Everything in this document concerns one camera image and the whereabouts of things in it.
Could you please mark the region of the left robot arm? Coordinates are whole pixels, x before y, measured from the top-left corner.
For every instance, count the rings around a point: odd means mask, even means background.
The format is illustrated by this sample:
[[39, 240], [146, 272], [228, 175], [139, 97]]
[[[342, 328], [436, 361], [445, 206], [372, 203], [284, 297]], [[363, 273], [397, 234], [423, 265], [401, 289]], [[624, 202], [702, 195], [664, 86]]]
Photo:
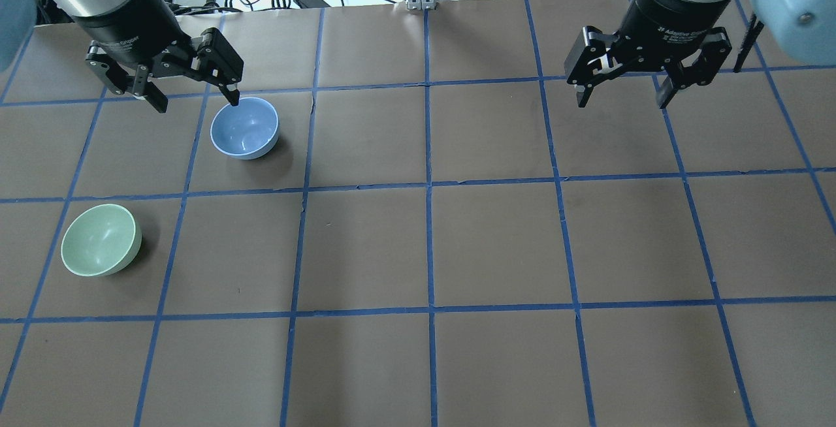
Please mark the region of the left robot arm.
[[[218, 88], [238, 106], [244, 62], [220, 29], [190, 37], [164, 0], [53, 0], [90, 37], [86, 64], [108, 91], [167, 111], [168, 99], [154, 81], [187, 77]], [[30, 37], [38, 0], [2, 0], [1, 66], [7, 70]]]

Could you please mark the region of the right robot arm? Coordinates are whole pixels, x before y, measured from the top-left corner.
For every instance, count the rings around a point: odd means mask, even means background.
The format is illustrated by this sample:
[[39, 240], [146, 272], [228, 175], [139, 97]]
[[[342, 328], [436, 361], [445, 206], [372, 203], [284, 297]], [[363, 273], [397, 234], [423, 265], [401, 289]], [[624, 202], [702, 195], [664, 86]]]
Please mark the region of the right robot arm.
[[[731, 1], [631, 0], [614, 33], [583, 27], [564, 62], [577, 105], [584, 108], [597, 85], [630, 72], [666, 73], [656, 91], [659, 108], [678, 91], [713, 82], [732, 52], [728, 32], [717, 23]], [[764, 28], [794, 60], [834, 64], [834, 0], [750, 0], [750, 7], [735, 70]]]

